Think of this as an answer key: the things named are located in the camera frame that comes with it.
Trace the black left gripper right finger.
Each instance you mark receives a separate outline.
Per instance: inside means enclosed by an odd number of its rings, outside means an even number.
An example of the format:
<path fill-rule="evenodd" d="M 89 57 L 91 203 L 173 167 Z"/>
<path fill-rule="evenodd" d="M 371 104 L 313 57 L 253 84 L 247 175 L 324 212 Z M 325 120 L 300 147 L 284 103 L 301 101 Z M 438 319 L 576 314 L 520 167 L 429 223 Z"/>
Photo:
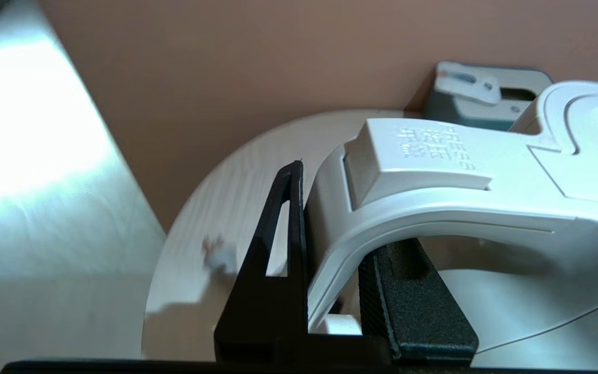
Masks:
<path fill-rule="evenodd" d="M 385 338 L 394 364 L 470 364 L 479 337 L 417 239 L 373 250 L 358 268 L 366 336 Z"/>

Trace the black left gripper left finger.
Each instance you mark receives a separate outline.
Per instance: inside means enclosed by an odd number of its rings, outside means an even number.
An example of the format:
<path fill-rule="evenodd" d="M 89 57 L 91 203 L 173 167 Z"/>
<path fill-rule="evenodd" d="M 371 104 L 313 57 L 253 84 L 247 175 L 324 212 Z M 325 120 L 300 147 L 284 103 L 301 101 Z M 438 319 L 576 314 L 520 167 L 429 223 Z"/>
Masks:
<path fill-rule="evenodd" d="M 251 243 L 214 330 L 219 362 L 283 360 L 285 343 L 308 333 L 308 280 L 302 204 L 303 164 L 280 168 L 264 203 Z M 289 204 L 287 275 L 266 274 L 283 204 Z"/>

